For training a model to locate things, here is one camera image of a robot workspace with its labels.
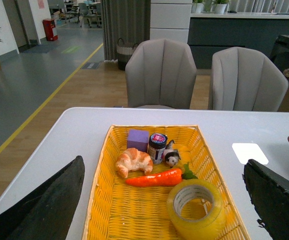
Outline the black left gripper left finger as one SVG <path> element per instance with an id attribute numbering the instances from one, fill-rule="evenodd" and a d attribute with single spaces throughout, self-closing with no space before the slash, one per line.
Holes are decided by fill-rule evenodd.
<path id="1" fill-rule="evenodd" d="M 0 214 L 0 240 L 64 240 L 85 177 L 82 156 Z"/>

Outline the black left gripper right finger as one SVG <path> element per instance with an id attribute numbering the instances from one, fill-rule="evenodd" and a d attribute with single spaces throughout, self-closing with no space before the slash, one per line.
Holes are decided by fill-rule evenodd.
<path id="1" fill-rule="evenodd" d="M 242 178 L 259 226 L 274 240 L 289 240 L 289 180 L 254 159 L 244 165 Z"/>

